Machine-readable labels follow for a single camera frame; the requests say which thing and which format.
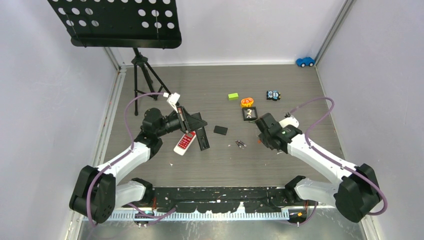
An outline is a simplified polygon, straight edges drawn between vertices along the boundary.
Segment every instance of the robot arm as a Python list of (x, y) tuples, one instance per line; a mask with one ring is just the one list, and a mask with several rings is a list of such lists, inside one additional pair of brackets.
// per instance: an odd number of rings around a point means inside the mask
[(291, 191), (289, 196), (293, 201), (313, 200), (334, 206), (344, 217), (357, 223), (382, 200), (368, 183), (344, 169), (354, 169), (378, 186), (377, 177), (370, 166), (356, 166), (311, 141), (312, 146), (340, 162), (343, 167), (328, 161), (309, 147), (305, 135), (297, 128), (299, 122), (293, 116), (277, 122), (270, 113), (266, 113), (255, 123), (261, 131), (259, 139), (267, 148), (283, 151), (304, 161), (330, 181), (317, 182), (297, 176), (285, 186), (286, 190)]
[(85, 166), (79, 173), (69, 207), (87, 216), (87, 195), (90, 184), (99, 172), (91, 193), (91, 216), (97, 223), (105, 222), (115, 207), (121, 207), (132, 202), (149, 204), (153, 199), (153, 186), (140, 178), (133, 178), (130, 182), (118, 185), (120, 181), (140, 164), (150, 160), (161, 148), (161, 136), (180, 130), (183, 133), (196, 132), (200, 150), (209, 148), (204, 127), (208, 124), (202, 120), (200, 113), (190, 115), (183, 106), (177, 106), (179, 94), (169, 96), (167, 102), (173, 108), (168, 116), (162, 116), (157, 108), (150, 108), (144, 114), (141, 131), (134, 139), (133, 148), (130, 146), (112, 160), (97, 167)]

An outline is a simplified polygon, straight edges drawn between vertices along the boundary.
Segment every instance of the toy phone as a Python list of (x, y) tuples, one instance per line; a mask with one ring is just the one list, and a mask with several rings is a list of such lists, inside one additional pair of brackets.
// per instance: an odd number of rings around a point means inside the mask
[(174, 147), (173, 151), (183, 156), (195, 139), (196, 133), (194, 131), (184, 134), (178, 144)]

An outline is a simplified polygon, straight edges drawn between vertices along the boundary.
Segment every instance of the small black box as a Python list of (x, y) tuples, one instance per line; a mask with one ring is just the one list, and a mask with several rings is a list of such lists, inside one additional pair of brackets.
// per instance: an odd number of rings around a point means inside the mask
[(215, 126), (215, 129), (213, 130), (214, 133), (221, 134), (221, 135), (227, 135), (227, 131), (228, 131), (228, 128), (223, 126)]
[(241, 111), (243, 113), (243, 120), (245, 121), (253, 121), (258, 119), (258, 113), (256, 112), (255, 106), (242, 107)]

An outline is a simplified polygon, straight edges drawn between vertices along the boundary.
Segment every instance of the music stand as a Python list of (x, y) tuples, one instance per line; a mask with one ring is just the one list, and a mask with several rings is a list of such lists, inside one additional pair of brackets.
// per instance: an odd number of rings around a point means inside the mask
[[(48, 0), (77, 47), (133, 48), (134, 96), (138, 90), (137, 66), (150, 92), (155, 92), (148, 69), (171, 93), (138, 48), (175, 49), (181, 45), (176, 0)], [(137, 116), (138, 101), (135, 101)]]

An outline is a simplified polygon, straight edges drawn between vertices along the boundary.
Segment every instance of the orange toy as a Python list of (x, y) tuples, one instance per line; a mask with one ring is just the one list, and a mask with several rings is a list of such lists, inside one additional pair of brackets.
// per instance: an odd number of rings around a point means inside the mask
[(254, 101), (253, 98), (248, 97), (248, 98), (244, 98), (243, 100), (241, 100), (241, 107), (242, 108), (249, 108), (253, 105)]

